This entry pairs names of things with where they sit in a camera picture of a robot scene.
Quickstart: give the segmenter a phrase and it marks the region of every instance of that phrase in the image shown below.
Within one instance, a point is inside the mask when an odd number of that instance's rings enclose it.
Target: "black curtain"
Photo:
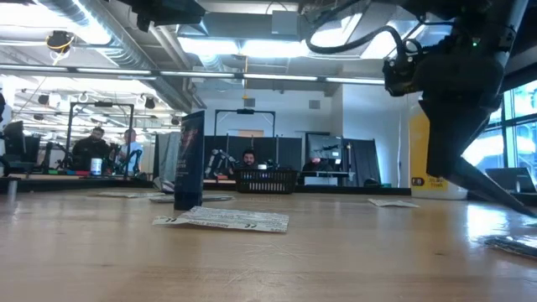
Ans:
[[[154,138],[154,159],[153,159],[153,179],[160,176],[160,159],[159,159],[159,136]]]
[[[229,137],[229,149],[227,152],[237,161],[242,162],[242,152],[252,148],[252,138]]]
[[[204,164],[203,166],[206,167],[209,163],[209,159],[211,159],[212,150],[213,149],[221,149],[226,151],[227,147],[227,136],[205,136],[205,145],[204,145]]]
[[[276,138],[254,138],[253,150],[258,164],[264,164],[269,159],[276,162]]]
[[[302,170],[302,138],[278,138],[279,166]]]
[[[342,168],[344,171],[349,170],[350,153],[351,171],[356,173],[352,181],[347,180],[346,186],[363,186],[363,182],[368,179],[381,183],[374,140],[343,139],[343,147]]]

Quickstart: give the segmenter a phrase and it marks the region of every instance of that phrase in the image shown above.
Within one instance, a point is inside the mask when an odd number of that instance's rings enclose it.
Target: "seated man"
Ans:
[[[255,162],[255,152],[252,149],[246,149],[242,152],[242,162],[235,166],[235,169],[257,169],[258,164]],[[233,169],[229,168],[229,175],[233,175]]]
[[[102,139],[104,130],[95,127],[91,135],[75,143],[73,148],[74,169],[89,171],[91,159],[103,159],[108,154],[108,145]]]
[[[317,172],[317,171],[325,171],[325,172],[331,172],[334,169],[330,164],[328,164],[327,161],[318,159],[318,158],[312,158],[308,163],[302,167],[302,172]]]
[[[140,155],[140,158],[138,160],[138,170],[141,169],[142,165],[142,157],[143,157],[143,147],[141,143],[138,143],[136,141],[136,131],[134,129],[130,129],[125,131],[123,134],[123,139],[125,140],[125,144],[123,144],[119,150],[119,154],[117,154],[116,157],[116,163],[117,164],[124,164],[125,161],[128,159],[129,154],[127,154],[128,146],[127,143],[129,142],[129,136],[130,136],[130,144],[131,144],[131,154],[134,151],[141,150],[142,155]],[[129,161],[128,161],[128,173],[132,174],[134,171],[134,165],[136,164],[136,155],[134,155]]]

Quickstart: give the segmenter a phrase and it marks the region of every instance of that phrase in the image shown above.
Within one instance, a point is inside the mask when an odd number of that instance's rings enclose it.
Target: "paper card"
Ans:
[[[373,198],[369,198],[368,200],[376,206],[420,207],[411,202],[401,200],[375,200]]]
[[[203,195],[201,198],[203,201],[227,201],[227,200],[233,200],[233,196],[229,195]],[[153,198],[149,198],[152,202],[155,203],[173,203],[175,201],[175,198],[173,195],[166,195],[166,196],[157,196]]]
[[[177,218],[158,216],[153,220],[153,225],[179,225],[184,223],[246,231],[287,232],[289,216],[276,213],[223,210],[195,206]]]
[[[155,196],[162,196],[164,193],[151,192],[151,193],[133,193],[133,192],[101,192],[99,196],[106,197],[126,197],[126,198],[148,198]]]

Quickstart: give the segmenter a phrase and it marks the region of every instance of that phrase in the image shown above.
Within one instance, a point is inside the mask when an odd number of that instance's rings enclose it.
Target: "computer monitor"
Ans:
[[[334,159],[341,162],[341,138],[328,135],[311,134],[308,136],[311,159]]]
[[[23,122],[11,122],[3,129],[3,140],[6,146],[4,158],[7,160],[21,160],[26,154]]]

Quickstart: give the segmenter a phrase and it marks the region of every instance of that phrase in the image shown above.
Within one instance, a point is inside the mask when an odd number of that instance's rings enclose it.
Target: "blue shirt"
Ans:
[[[138,161],[138,164],[142,163],[142,157],[143,157],[143,147],[141,143],[138,142],[132,142],[131,143],[131,154],[133,151],[136,150],[142,150],[142,155],[140,155],[140,160]],[[127,144],[125,143],[123,146],[121,146],[121,152],[124,154],[127,154]],[[116,162],[120,164],[119,162],[119,156],[116,158]],[[134,155],[131,160],[128,162],[128,172],[133,172],[134,164],[136,163],[136,155]]]

